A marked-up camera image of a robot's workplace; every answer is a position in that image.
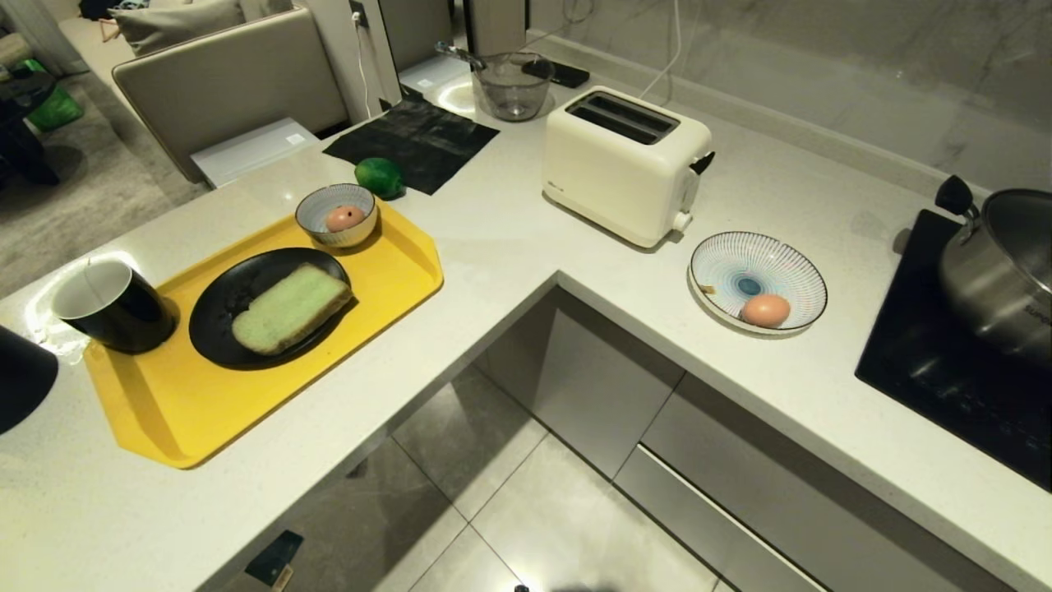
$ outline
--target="slice of bread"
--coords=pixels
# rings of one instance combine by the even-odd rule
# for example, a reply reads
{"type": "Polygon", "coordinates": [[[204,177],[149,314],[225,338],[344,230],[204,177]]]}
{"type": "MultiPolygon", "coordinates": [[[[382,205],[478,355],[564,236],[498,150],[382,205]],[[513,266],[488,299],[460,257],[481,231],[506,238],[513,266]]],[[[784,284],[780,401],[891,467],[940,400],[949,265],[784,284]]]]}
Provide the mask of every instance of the slice of bread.
{"type": "Polygon", "coordinates": [[[278,355],[310,335],[350,299],[346,283],[304,263],[234,320],[234,339],[257,354],[278,355]]]}

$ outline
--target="table leg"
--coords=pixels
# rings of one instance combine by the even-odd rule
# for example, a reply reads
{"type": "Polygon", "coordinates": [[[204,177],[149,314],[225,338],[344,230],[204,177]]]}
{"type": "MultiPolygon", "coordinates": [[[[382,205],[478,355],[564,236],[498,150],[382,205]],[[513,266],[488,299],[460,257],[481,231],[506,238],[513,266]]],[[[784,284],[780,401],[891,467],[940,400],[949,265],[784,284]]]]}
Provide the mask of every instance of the table leg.
{"type": "Polygon", "coordinates": [[[59,184],[59,176],[44,161],[44,146],[22,120],[0,128],[0,156],[26,179],[43,184],[59,184]]]}

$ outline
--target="black phone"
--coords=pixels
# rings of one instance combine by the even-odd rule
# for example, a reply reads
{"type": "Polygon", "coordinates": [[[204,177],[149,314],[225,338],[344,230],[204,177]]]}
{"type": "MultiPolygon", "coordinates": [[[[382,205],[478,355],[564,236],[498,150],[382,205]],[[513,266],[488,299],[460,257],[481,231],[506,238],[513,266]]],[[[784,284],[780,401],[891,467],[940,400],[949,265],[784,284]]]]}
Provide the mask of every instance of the black phone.
{"type": "MultiPolygon", "coordinates": [[[[561,86],[576,88],[585,82],[588,82],[588,79],[591,77],[591,74],[585,69],[561,64],[559,62],[551,62],[551,65],[555,66],[555,75],[551,77],[551,81],[561,86]]],[[[523,73],[529,74],[530,76],[544,76],[544,73],[539,70],[540,65],[538,62],[530,62],[523,65],[523,73]]]]}

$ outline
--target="patterned bowl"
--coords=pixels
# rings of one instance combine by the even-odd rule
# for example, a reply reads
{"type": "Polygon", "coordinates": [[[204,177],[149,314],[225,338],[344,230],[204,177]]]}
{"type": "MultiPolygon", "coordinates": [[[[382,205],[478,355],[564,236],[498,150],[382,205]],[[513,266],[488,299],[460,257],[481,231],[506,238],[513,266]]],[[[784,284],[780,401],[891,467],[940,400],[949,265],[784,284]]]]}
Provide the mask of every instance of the patterned bowl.
{"type": "Polygon", "coordinates": [[[351,183],[339,183],[315,190],[303,198],[296,208],[296,222],[301,228],[321,244],[338,248],[361,244],[372,233],[379,218],[377,198],[369,189],[351,183]],[[349,228],[329,231],[325,227],[325,218],[341,205],[357,206],[365,213],[365,219],[349,228]]]}
{"type": "Polygon", "coordinates": [[[810,327],[826,310],[826,282],[818,269],[792,246],[762,233],[710,236],[694,249],[688,274],[699,302],[745,331],[791,335],[810,327]],[[757,293],[782,295],[789,302],[789,319],[775,328],[742,320],[742,308],[757,293]]]}

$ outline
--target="gray carpet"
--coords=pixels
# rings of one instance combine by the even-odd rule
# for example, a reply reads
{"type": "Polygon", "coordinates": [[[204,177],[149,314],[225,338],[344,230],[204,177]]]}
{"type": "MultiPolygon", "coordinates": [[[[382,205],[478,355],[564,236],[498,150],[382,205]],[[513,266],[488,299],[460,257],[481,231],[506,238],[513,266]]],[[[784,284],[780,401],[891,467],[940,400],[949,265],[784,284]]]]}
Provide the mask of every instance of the gray carpet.
{"type": "Polygon", "coordinates": [[[8,172],[0,186],[0,299],[208,190],[187,181],[94,74],[61,80],[84,117],[41,135],[62,180],[8,172]]]}

